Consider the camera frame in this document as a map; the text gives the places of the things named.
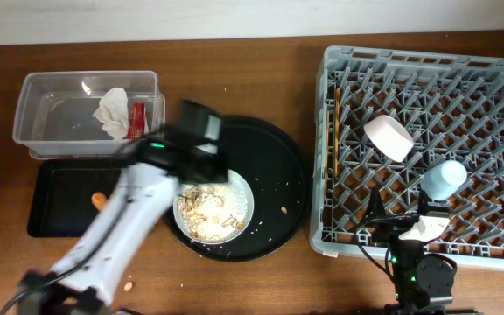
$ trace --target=clear plastic bin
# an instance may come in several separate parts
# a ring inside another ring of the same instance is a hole
[[[111,88],[123,88],[131,104],[145,104],[145,119],[154,130],[165,119],[164,98],[152,71],[31,73],[18,99],[13,140],[31,155],[109,155],[127,140],[115,141],[93,117]]]

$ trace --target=white wall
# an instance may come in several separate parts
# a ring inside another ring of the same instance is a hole
[[[0,0],[0,44],[504,29],[504,0]]]

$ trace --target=black rectangular tray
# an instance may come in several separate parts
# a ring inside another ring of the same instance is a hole
[[[117,159],[47,160],[38,169],[27,231],[32,237],[80,237],[98,211],[93,193],[114,191],[125,162]]]

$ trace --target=black tray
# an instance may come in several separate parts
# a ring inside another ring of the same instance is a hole
[[[32,237],[79,237],[98,214],[93,193],[113,192],[125,162],[48,160],[38,169],[27,231]]]
[[[254,194],[252,221],[234,240],[216,246],[188,238],[172,210],[166,222],[196,253],[223,262],[246,262],[278,250],[304,225],[312,203],[312,173],[297,144],[272,124],[228,117],[221,132],[229,168],[246,179]]]

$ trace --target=white cup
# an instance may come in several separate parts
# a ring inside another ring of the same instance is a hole
[[[458,161],[444,161],[425,172],[421,189],[434,200],[447,200],[468,178],[466,168]]]
[[[410,133],[389,115],[376,117],[363,129],[378,150],[396,162],[402,162],[413,147]]]

